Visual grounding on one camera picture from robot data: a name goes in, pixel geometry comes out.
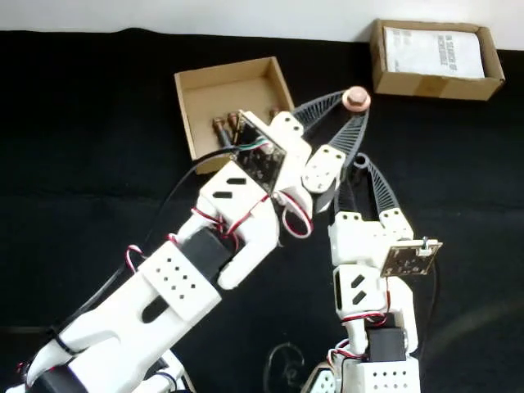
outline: white robotic arm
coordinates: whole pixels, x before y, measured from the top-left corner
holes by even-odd
[[[358,154],[351,172],[353,183],[366,172],[378,220],[364,220],[350,183],[341,186],[328,232],[336,310],[348,338],[328,351],[303,392],[418,393],[413,293],[400,277],[427,274],[442,243],[413,239],[395,194],[366,155]]]
[[[341,101],[342,92],[321,97],[293,115],[280,113],[270,125],[242,112],[252,140],[200,190],[189,220],[97,308],[49,341],[27,369],[25,384],[8,392],[40,392],[43,384],[47,391],[73,393],[192,389],[170,348],[220,302],[215,284],[233,289],[277,246],[275,206],[283,207],[283,226],[293,236],[309,236],[312,216],[330,206],[353,165],[367,111],[354,115],[311,158],[311,146],[302,138]],[[305,223],[305,233],[291,228],[289,211]],[[410,376],[418,370],[409,357],[418,342],[411,291],[399,278],[386,277],[399,275],[395,251],[429,256],[440,243],[411,240],[413,232],[397,206],[379,213],[380,222],[366,222],[357,210],[341,210],[329,228],[337,313],[349,337],[329,355],[328,372],[338,391],[369,393],[378,386],[367,379],[377,373],[370,350],[379,346],[366,318],[401,329],[404,368]],[[224,239],[233,240],[229,254]],[[144,379],[159,359],[161,365]]]

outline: screw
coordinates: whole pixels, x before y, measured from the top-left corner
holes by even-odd
[[[271,106],[271,109],[269,110],[269,120],[273,120],[276,115],[280,113],[280,107],[278,106]]]
[[[237,126],[238,126],[238,113],[237,112],[228,113],[228,124],[229,124],[229,127],[231,127],[233,131],[237,129]]]
[[[365,88],[353,86],[348,88],[342,95],[342,104],[348,111],[364,112],[371,104],[371,97]]]
[[[213,130],[215,131],[216,137],[219,139],[222,147],[231,146],[231,139],[229,138],[228,131],[224,128],[225,120],[222,117],[215,117],[213,119]]]

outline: white plastic part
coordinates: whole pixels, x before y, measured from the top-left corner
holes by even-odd
[[[346,154],[342,151],[329,145],[322,145],[305,166],[302,173],[304,187],[312,193],[326,192],[333,181],[340,182],[344,161],[346,161]]]
[[[183,381],[181,376],[184,373],[184,369],[180,361],[173,355],[173,352],[167,350],[162,355],[162,360],[167,364],[167,368],[163,368],[158,372],[163,374],[168,374],[173,378],[163,376],[163,375],[153,375],[148,378],[146,381],[140,382],[140,385],[133,391],[133,393],[164,393],[176,391],[177,389],[183,389]]]
[[[242,179],[245,183],[231,183],[231,179]],[[200,196],[206,199],[214,207],[216,214],[222,215],[228,224],[244,217],[265,195],[266,191],[233,161],[229,161],[200,190]]]
[[[184,321],[200,319],[219,302],[218,292],[171,242],[155,251],[138,271]]]
[[[327,232],[331,241],[332,263],[339,264],[359,263],[373,266],[382,271],[382,266],[391,246],[400,238],[413,239],[410,226],[396,224],[404,218],[399,209],[395,221],[387,221],[387,228],[378,221],[363,221],[360,213],[341,211],[335,217],[335,222]]]
[[[336,388],[333,372],[328,368],[324,368],[318,372],[307,393],[335,393]]]
[[[386,311],[386,279],[380,271],[366,265],[342,264],[333,270],[337,314],[340,319],[369,311]],[[350,340],[350,350],[363,354],[368,348],[364,320],[356,319],[344,324]]]
[[[141,382],[133,393],[167,393],[175,391],[175,388],[167,377],[153,375],[146,381]]]
[[[160,294],[170,307],[144,323],[142,312]],[[147,369],[219,301],[218,292],[176,246],[166,242],[96,309],[64,329],[61,339],[71,349],[86,349],[69,367],[87,391],[132,391]],[[69,359],[50,341],[29,368],[29,385],[41,372]]]
[[[413,239],[413,230],[398,207],[384,210],[378,216],[386,232],[396,239]]]
[[[289,112],[280,112],[268,126],[253,113],[246,111],[242,115],[268,139],[286,151],[286,157],[278,174],[274,191],[301,186],[300,176],[311,156],[311,146],[302,139],[304,127]]]
[[[232,178],[245,182],[231,182]],[[223,289],[233,289],[278,244],[280,226],[273,203],[263,188],[230,161],[201,189],[196,207],[213,217],[223,216],[229,227],[245,219],[235,230],[242,237],[244,247],[222,269],[218,279]],[[193,215],[180,228],[178,238],[185,242],[193,233],[208,225],[206,219]]]
[[[222,269],[218,283],[226,290],[236,287],[278,245],[280,224],[271,199],[259,203],[237,233],[244,247]]]
[[[407,341],[406,354],[410,354],[418,347],[413,292],[408,284],[398,277],[389,277],[387,281],[390,291],[390,312],[395,316],[396,326],[404,329]]]
[[[25,393],[25,386],[19,385],[19,386],[10,387],[9,389],[6,390],[6,393]]]
[[[380,277],[380,270],[362,264],[341,264],[333,270],[333,281],[340,318],[386,310],[386,279]]]
[[[386,279],[380,278],[380,283],[377,283],[377,281],[373,282],[373,277],[378,277],[380,272],[375,269],[376,274],[371,274],[370,272],[373,268],[364,266],[366,268],[364,271],[360,269],[362,267],[363,266],[348,264],[341,265],[335,269],[335,272],[342,272],[342,275],[340,275],[340,295],[343,299],[343,311],[337,310],[337,314],[340,318],[352,314],[361,314],[364,311],[386,311],[386,288],[384,286]],[[355,289],[351,288],[350,279],[357,277],[358,275],[363,275],[365,279]],[[417,324],[413,308],[413,293],[408,285],[398,277],[389,277],[387,281],[387,287],[389,288],[390,293],[389,312],[395,316],[395,325],[404,330],[406,338],[405,353],[410,354],[418,347]],[[366,296],[360,303],[353,305],[352,296],[359,291],[361,285],[362,288],[366,288]],[[344,323],[344,326],[346,327],[348,339],[350,341],[350,350],[357,355],[364,353],[368,347],[368,337],[364,329],[364,320],[356,319],[349,321]]]
[[[419,393],[418,360],[350,363],[343,371],[344,393]]]

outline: black fabric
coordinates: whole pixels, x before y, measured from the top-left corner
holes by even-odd
[[[368,46],[358,43],[126,30],[3,32],[0,48],[1,325],[65,318],[143,239],[190,166],[174,72],[276,55],[296,104],[371,87]],[[427,393],[523,385],[524,54],[500,57],[508,82],[489,102],[373,96],[363,149],[416,234],[445,243],[422,365]],[[155,242],[187,219],[205,179],[192,177],[169,203]],[[344,336],[327,223],[319,218],[307,241],[286,239],[174,347],[197,391],[261,391],[276,345],[298,346],[311,370]],[[412,286],[423,326],[431,279]],[[7,386],[42,339],[0,338]]]

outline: open cardboard box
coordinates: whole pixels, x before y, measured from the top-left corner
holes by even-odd
[[[178,72],[174,80],[193,160],[221,148],[211,126],[213,118],[226,118],[229,112],[242,109],[268,123],[272,106],[281,111],[294,109],[276,57]],[[215,172],[227,161],[227,157],[210,160],[196,172]]]
[[[384,27],[475,33],[481,46],[485,78],[467,79],[388,71],[386,66]],[[487,101],[505,81],[497,50],[490,30],[487,27],[468,23],[433,23],[378,19],[375,20],[373,26],[370,45],[375,93]]]

